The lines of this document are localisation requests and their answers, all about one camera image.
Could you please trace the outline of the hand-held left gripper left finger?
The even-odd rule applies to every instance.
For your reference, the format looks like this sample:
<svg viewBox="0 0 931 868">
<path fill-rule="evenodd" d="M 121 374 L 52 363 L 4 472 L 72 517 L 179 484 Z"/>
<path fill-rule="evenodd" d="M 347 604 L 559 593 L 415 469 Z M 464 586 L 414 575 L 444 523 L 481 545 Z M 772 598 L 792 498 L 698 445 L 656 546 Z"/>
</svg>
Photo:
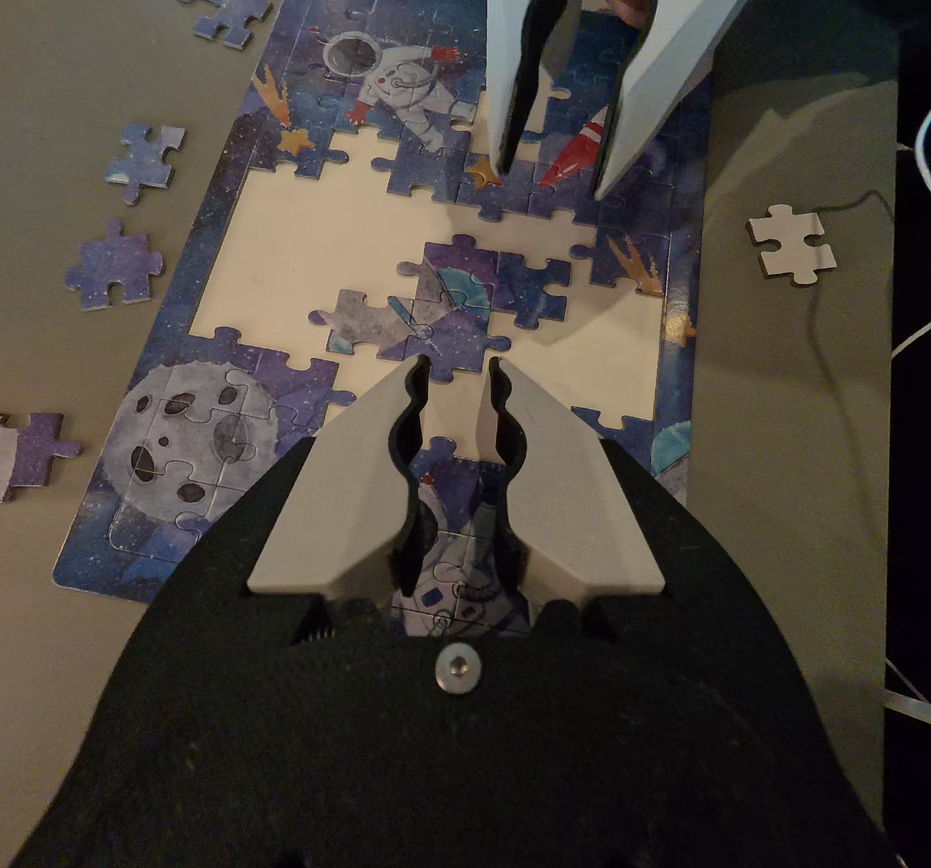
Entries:
<svg viewBox="0 0 931 868">
<path fill-rule="evenodd" d="M 428 546 L 410 464 L 431 362 L 401 362 L 312 439 L 251 575 L 258 595 L 411 595 Z"/>
</svg>

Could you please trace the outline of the joined purple puzzle piece cluster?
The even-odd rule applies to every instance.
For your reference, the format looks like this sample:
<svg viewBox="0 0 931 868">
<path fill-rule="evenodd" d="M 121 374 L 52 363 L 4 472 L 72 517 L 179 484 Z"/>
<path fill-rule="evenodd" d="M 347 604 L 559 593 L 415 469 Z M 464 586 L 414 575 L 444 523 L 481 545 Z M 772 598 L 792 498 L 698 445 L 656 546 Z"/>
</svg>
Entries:
<svg viewBox="0 0 931 868">
<path fill-rule="evenodd" d="M 309 322 L 329 330 L 331 353 L 351 355 L 360 344 L 390 362 L 425 355 L 436 383 L 480 373 L 487 351 L 510 350 L 510 338 L 489 331 L 494 312 L 513 316 L 523 330 L 562 322 L 567 297 L 547 287 L 566 288 L 572 280 L 569 260 L 546 258 L 531 268 L 524 255 L 480 248 L 469 234 L 426 242 L 422 260 L 401 262 L 397 272 L 416 280 L 413 298 L 390 295 L 385 305 L 371 306 L 364 292 L 342 289 L 335 307 L 311 311 Z"/>
</svg>

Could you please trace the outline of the white jigsaw puzzle piece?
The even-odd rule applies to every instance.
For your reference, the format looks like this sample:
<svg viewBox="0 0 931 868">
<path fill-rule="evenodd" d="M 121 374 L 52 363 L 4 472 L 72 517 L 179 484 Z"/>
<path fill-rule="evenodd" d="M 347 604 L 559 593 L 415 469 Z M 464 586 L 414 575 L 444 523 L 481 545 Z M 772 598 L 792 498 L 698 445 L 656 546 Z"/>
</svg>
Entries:
<svg viewBox="0 0 931 868">
<path fill-rule="evenodd" d="M 749 219 L 748 228 L 760 247 L 767 278 L 788 278 L 792 286 L 807 288 L 817 284 L 819 273 L 837 269 L 816 211 L 796 212 L 787 204 L 774 204 L 764 216 Z"/>
</svg>

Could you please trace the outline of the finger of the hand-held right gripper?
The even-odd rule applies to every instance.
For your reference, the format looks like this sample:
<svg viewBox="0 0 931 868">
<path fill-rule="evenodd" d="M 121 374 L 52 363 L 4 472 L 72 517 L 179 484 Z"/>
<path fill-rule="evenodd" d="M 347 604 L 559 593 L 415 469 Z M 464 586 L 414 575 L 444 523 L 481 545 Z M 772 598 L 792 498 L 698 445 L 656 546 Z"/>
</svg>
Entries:
<svg viewBox="0 0 931 868">
<path fill-rule="evenodd" d="M 490 160 L 508 174 L 527 129 L 540 75 L 561 71 L 575 44 L 582 0 L 486 0 Z"/>
<path fill-rule="evenodd" d="M 597 199 L 645 151 L 748 1 L 653 0 L 605 118 L 593 191 Z"/>
</svg>

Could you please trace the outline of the purple jigsaw puzzle piece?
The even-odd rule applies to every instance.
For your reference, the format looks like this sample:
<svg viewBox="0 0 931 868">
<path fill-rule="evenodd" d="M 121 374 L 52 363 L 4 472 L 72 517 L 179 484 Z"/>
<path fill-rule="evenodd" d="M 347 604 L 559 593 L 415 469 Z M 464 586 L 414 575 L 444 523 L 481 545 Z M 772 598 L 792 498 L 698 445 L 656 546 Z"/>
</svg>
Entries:
<svg viewBox="0 0 931 868">
<path fill-rule="evenodd" d="M 150 280 L 165 272 L 164 258 L 150 250 L 145 234 L 125 234 L 120 219 L 108 220 L 104 226 L 102 239 L 80 244 L 80 262 L 64 276 L 65 287 L 80 293 L 83 311 L 109 307 L 114 285 L 122 288 L 124 304 L 149 301 Z"/>
</svg>

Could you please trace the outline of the space jigsaw puzzle tray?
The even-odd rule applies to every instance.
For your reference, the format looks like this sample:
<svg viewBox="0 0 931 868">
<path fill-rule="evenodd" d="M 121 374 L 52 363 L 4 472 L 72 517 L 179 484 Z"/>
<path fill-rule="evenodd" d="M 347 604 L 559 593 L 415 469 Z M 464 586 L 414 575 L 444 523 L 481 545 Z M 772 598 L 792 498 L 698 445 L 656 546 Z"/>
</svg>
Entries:
<svg viewBox="0 0 931 868">
<path fill-rule="evenodd" d="M 441 544 L 486 537 L 497 469 L 474 422 L 507 354 L 683 500 L 691 442 L 707 85 L 604 199 L 563 152 L 599 129 L 636 33 L 585 12 L 541 80 L 510 173 L 493 182 L 485 0 L 282 0 L 130 388 L 54 566 L 62 588 L 149 602 L 181 558 L 293 443 L 397 362 L 327 350 L 312 325 L 342 289 L 413 298 L 428 241 L 469 234 L 531 268 L 569 260 L 562 322 L 519 329 L 480 373 L 433 381 L 421 497 Z"/>
</svg>

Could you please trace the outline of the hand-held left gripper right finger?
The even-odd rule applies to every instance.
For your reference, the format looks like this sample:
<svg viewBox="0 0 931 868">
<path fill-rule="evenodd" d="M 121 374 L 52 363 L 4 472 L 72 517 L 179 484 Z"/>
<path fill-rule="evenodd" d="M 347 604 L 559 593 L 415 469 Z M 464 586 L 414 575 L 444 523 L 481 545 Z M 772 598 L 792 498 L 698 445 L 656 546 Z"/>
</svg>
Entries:
<svg viewBox="0 0 931 868">
<path fill-rule="evenodd" d="M 658 595 L 664 575 L 597 432 L 513 362 L 489 363 L 497 416 L 494 558 L 524 598 Z"/>
</svg>

